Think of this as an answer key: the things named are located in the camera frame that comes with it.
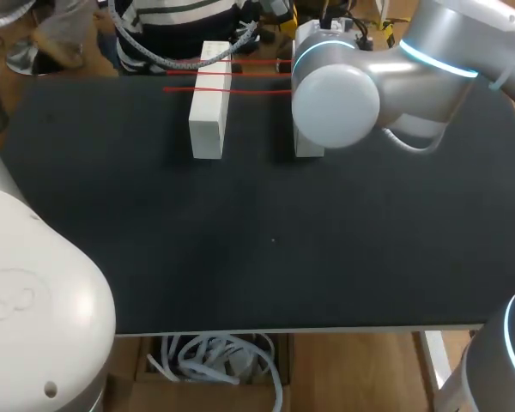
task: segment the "wooden floor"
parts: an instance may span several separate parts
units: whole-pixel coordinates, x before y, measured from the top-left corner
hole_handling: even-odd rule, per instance
[[[399,0],[392,3],[389,16],[406,17],[412,15],[416,1]],[[372,13],[370,5],[361,7],[361,13]],[[28,83],[46,81],[45,78],[18,76],[5,68],[5,50],[13,41],[26,35],[31,24],[27,18],[0,32],[4,38],[4,45],[0,46],[0,94],[10,112],[15,110]],[[399,39],[403,30],[404,26],[396,28]],[[100,55],[95,36],[96,31],[92,29],[84,45],[86,67],[63,76],[116,75],[112,66]],[[381,34],[375,33],[373,36],[377,45],[383,45]],[[468,335],[465,332],[451,332],[445,334],[445,340],[455,366],[469,340]],[[207,391],[205,397],[201,391]],[[183,387],[170,389],[166,394],[156,385],[139,385],[129,391],[120,388],[118,395],[122,400],[114,410],[265,412],[272,405],[272,392],[264,396],[263,391],[252,388],[233,390],[234,398],[230,402],[214,397],[213,393],[206,389]],[[234,400],[237,396],[248,402],[246,406]],[[423,412],[428,406],[413,337],[409,333],[297,335],[294,339],[293,381],[286,389],[285,396],[284,410],[293,412]]]

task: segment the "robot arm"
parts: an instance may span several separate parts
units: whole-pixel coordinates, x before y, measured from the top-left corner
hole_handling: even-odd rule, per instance
[[[0,160],[0,412],[97,412],[115,327],[99,268],[25,204]]]
[[[380,127],[403,148],[412,149],[391,130],[434,148],[479,74],[515,100],[515,9],[502,2],[422,0],[389,51],[361,51],[346,33],[307,24],[296,35],[292,108],[300,133],[322,146]]]

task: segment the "red string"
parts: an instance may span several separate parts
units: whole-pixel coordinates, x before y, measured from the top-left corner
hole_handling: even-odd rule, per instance
[[[225,88],[164,88],[165,92],[227,92],[230,94],[291,94],[292,90],[230,90]]]
[[[179,60],[178,63],[198,63],[198,62],[206,62],[206,59],[201,58],[193,58],[191,60]],[[230,62],[230,63],[240,63],[240,64],[277,64],[277,63],[292,63],[293,60],[251,60],[251,59],[232,59],[232,60],[219,60],[220,62]]]
[[[215,73],[208,71],[191,71],[191,70],[167,70],[168,75],[212,75],[212,76],[243,76],[243,77],[290,77],[290,73]]]

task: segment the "black mat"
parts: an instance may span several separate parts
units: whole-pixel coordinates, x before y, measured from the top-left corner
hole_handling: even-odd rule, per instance
[[[372,134],[307,161],[271,95],[233,95],[224,159],[194,161],[166,82],[188,81],[37,82],[3,150],[105,273],[118,333],[475,324],[515,293],[515,112],[484,82],[435,154]]]

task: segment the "black and white striped shirt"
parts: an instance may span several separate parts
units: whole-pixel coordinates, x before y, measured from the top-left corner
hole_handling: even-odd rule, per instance
[[[255,17],[251,0],[116,0],[116,7],[137,42],[172,59],[199,57],[205,40],[229,40],[240,21]],[[120,35],[117,53],[128,73],[164,71]]]

